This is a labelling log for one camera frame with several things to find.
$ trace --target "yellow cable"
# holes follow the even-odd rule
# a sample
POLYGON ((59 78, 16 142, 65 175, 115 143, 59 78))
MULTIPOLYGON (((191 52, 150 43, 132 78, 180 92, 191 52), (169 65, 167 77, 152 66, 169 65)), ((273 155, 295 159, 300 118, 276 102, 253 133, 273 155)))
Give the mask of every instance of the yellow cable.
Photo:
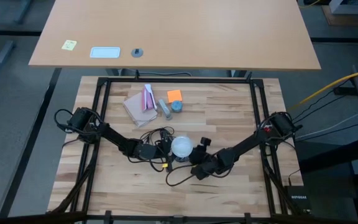
POLYGON ((358 72, 357 73, 354 73, 352 75, 348 75, 348 76, 345 76, 345 77, 342 77, 338 80, 336 80, 335 82, 332 82, 330 83, 329 85, 326 85, 324 88, 320 89, 319 91, 313 93, 312 95, 306 97, 304 100, 302 100, 301 102, 297 103, 296 105, 292 106, 290 109, 288 109, 288 111, 291 111, 295 108, 297 108, 298 106, 300 106, 301 104, 303 103, 306 103, 307 101, 309 101, 310 99, 312 99, 313 97, 317 96, 318 94, 322 93, 323 91, 327 90, 328 88, 331 88, 332 86, 342 82, 342 81, 345 81, 347 79, 350 79, 350 78, 353 78, 353 77, 356 77, 358 76, 358 72))
POLYGON ((299 6, 299 8, 304 9, 304 8, 307 8, 307 7, 310 7, 310 6, 314 6, 315 4, 319 3, 320 1, 321 1, 321 0, 317 0, 317 1, 313 2, 313 3, 311 3, 311 4, 308 5, 308 6, 299 6))

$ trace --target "gray carpet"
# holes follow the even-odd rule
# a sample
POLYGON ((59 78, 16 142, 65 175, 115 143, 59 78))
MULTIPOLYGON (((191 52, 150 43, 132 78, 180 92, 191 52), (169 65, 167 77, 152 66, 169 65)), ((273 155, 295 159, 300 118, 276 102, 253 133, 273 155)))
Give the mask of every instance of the gray carpet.
MULTIPOLYGON (((13 18, 19 1, 0 0, 0 29, 40 30, 45 24, 52 5, 53 1, 35 1, 24 24, 17 26, 13 23, 13 18)), ((302 14, 309 33, 313 37, 358 37, 358 27, 328 26, 318 6, 304 9, 302 14)), ((37 37, 0 37, 0 49, 8 39, 15 40, 17 47, 3 68, 0 78, 0 203, 12 179, 53 72, 51 68, 27 66, 37 43, 37 37)), ((358 63, 358 44, 314 44, 314 49, 322 67, 321 71, 254 72, 254 77, 279 78, 288 108, 331 81, 350 74, 352 64, 358 63)), ((189 72, 194 76, 226 76, 224 71, 192 70, 189 72)), ((106 73, 103 69, 63 69, 12 207, 12 216, 45 212, 65 137, 64 133, 54 125, 52 115, 57 109, 73 107, 80 78, 83 75, 106 75, 106 73)), ((291 113, 298 114, 303 109, 305 106, 291 113)), ((327 128, 356 113, 358 113, 357 98, 347 96, 305 119, 302 122, 304 128, 298 135, 327 128)), ((358 123, 358 117, 340 127, 354 123, 358 123)), ((341 145, 356 139, 358 139, 358 127, 316 138, 313 141, 341 145)), ((326 213, 337 214, 350 209, 347 205, 343 206, 346 208, 330 212, 327 209, 324 210, 326 213)))

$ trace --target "white ball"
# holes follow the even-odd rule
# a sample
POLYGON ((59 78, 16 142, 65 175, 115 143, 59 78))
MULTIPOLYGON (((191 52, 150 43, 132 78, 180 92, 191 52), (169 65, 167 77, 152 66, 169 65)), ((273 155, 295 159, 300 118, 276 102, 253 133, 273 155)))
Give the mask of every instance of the white ball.
POLYGON ((193 142, 187 136, 178 136, 172 141, 171 150, 177 157, 187 157, 193 150, 193 142))

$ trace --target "wooden table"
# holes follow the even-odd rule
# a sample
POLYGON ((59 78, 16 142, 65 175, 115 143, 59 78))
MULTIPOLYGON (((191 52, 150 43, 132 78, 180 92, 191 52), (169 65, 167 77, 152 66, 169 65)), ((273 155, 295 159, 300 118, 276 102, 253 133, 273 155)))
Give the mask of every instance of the wooden table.
MULTIPOLYGON (((97 77, 83 77, 74 109, 91 107, 97 77)), ((284 111, 284 102, 278 79, 264 79, 268 108, 271 113, 284 111)), ((167 91, 180 89, 183 111, 166 121, 161 112, 158 118, 142 128, 136 128, 122 102, 141 91, 143 83, 113 83, 105 121, 127 138, 139 138, 143 133, 162 126, 171 126, 175 135, 187 135, 194 145, 201 137, 212 139, 208 152, 234 146, 255 130, 254 112, 248 84, 218 83, 153 83, 156 99, 167 101, 167 91)), ((99 99, 99 110, 103 100, 99 99)), ((69 134, 66 141, 76 138, 69 134)), ((74 186, 83 143, 67 145, 62 152, 59 168, 48 209, 55 208, 74 186)), ((278 147, 278 160, 287 184, 288 175, 299 169, 296 152, 286 144, 278 147)), ((179 169, 170 175, 171 183, 188 177, 189 169, 179 169)), ((186 215, 207 217, 243 217, 249 212, 253 217, 269 217, 259 149, 255 148, 236 162, 232 172, 223 179, 192 178, 177 186, 165 184, 166 173, 157 173, 148 163, 131 164, 107 140, 101 141, 89 214, 104 215, 111 210, 114 215, 186 215)), ((291 176, 292 184, 302 185, 300 172, 291 176)), ((273 196, 278 206, 278 193, 273 186, 273 196)), ((83 201, 85 188, 80 194, 83 201)))
POLYGON ((56 0, 30 65, 320 69, 294 0, 56 0), (62 50, 66 40, 73 50, 62 50), (92 47, 121 55, 90 58, 92 47))

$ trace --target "desk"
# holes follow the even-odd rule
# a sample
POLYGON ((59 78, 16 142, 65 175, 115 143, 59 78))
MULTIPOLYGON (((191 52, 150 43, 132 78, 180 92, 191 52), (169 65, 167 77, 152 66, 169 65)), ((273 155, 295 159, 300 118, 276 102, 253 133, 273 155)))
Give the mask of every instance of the desk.
MULTIPOLYGON (((236 80, 223 78, 223 81, 236 80)), ((83 77, 74 109, 91 108, 98 77, 83 77)), ((263 79, 268 108, 271 112, 284 111, 284 102, 278 79, 263 79)), ((152 83, 156 99, 167 101, 167 91, 180 89, 183 111, 174 113, 171 121, 161 115, 144 127, 136 128, 122 102, 141 91, 143 82, 111 83, 106 107, 105 122, 127 138, 139 138, 143 133, 162 126, 171 126, 175 135, 187 135, 194 144, 201 137, 212 139, 209 152, 234 146, 255 130, 254 109, 250 85, 243 83, 152 83)), ((104 100, 104 88, 98 100, 98 111, 104 100)), ((259 110, 263 111, 259 101, 259 110)), ((66 141, 76 138, 69 134, 66 141)), ((67 145, 62 152, 59 168, 48 209, 55 208, 68 194, 76 181, 83 143, 67 145)), ((288 175, 299 169, 296 152, 286 144, 277 150, 280 170, 285 184, 288 175)), ((179 169, 170 175, 171 183, 188 177, 190 169, 179 169)), ((93 179, 88 214, 104 215, 184 215, 191 217, 269 217, 267 192, 259 149, 244 154, 230 175, 223 179, 192 178, 177 187, 165 184, 166 173, 157 173, 148 163, 131 164, 118 148, 102 140, 93 179)), ((294 185, 302 185, 300 172, 291 176, 294 185)), ((273 188, 276 211, 280 213, 278 194, 273 188)), ((80 204, 85 187, 80 193, 80 204)))
POLYGON ((294 0, 57 0, 29 65, 320 69, 294 0), (72 51, 66 40, 77 41, 72 51), (121 55, 90 58, 92 47, 121 55))

